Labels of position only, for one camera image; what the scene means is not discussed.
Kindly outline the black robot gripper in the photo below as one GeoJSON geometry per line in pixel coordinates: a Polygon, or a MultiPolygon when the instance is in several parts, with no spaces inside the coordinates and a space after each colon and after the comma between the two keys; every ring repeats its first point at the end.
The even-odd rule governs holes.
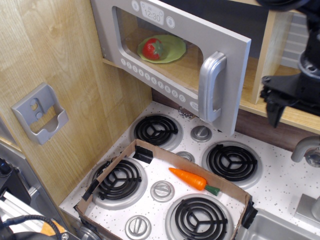
{"type": "Polygon", "coordinates": [[[268,123],[277,128],[285,107],[307,113],[320,111],[320,52],[305,50],[298,60],[300,73],[267,75],[260,96],[266,102],[268,123]]]}

